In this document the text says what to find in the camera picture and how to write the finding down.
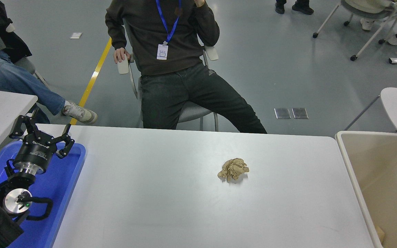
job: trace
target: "black jeans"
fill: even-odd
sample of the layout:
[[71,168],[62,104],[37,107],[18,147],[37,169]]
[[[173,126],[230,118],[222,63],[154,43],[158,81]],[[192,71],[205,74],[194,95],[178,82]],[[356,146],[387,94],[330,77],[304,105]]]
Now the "black jeans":
[[266,133],[243,97],[202,63],[141,80],[144,128],[175,129],[183,105],[191,101],[224,116],[240,132]]
[[[278,5],[284,5],[285,3],[287,3],[286,0],[277,0]],[[295,4],[300,7],[309,6],[309,0],[296,0]]]

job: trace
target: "beige bin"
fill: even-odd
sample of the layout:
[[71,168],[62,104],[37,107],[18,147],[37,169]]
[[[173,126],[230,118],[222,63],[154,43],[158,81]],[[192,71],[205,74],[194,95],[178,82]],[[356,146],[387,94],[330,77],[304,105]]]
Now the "beige bin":
[[336,134],[367,228],[381,248],[397,248],[397,134],[341,131]]

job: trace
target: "blue jeans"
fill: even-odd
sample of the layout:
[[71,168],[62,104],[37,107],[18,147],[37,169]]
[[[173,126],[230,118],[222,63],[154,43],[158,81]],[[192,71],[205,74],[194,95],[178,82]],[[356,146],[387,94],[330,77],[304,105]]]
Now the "blue jeans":
[[[57,115],[65,103],[65,99],[50,91],[27,70],[14,65],[3,51],[0,51],[0,91],[36,95],[38,103],[44,105],[53,115]],[[36,114],[36,121],[50,123],[49,118],[40,109]]]
[[191,101],[224,116],[240,132],[266,133],[243,97],[202,63],[141,80],[144,128],[175,129],[183,105]]

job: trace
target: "hand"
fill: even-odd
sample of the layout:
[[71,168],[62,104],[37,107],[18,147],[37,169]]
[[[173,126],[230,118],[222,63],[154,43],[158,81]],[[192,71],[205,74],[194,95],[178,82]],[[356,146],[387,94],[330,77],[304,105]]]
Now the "hand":
[[125,57],[127,60],[131,59],[131,55],[123,47],[116,49],[113,57],[115,63],[124,61]]
[[194,0],[194,2],[197,7],[201,7],[205,4],[205,0]]

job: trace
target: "gray floor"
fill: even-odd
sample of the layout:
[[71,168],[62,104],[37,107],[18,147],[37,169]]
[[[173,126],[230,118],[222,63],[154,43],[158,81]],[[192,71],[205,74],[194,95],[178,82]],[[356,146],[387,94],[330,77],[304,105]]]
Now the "gray floor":
[[[79,102],[109,39],[104,14],[110,1],[3,2],[51,89]],[[280,15],[273,0],[208,0],[221,29],[216,45],[220,58],[210,67],[252,105],[269,133],[333,137],[383,88],[397,87],[397,65],[388,63],[388,58],[397,58],[397,46],[379,45],[383,33],[357,61],[350,61],[372,35],[361,29],[359,17],[344,27],[349,14],[340,8],[318,38],[312,38],[336,3],[314,0],[315,13],[307,16],[292,11],[293,2]],[[70,39],[73,32],[83,35]],[[85,106],[98,113],[95,125],[141,127],[130,80],[117,73],[112,49]],[[309,119],[278,120],[274,108],[280,107],[306,108]],[[51,120],[65,124],[69,118]],[[219,121],[220,131],[237,132],[222,116]],[[204,129],[212,131],[213,125],[212,115],[205,116]],[[198,120],[178,125],[182,130],[199,128]],[[395,132],[380,100],[350,130]]]

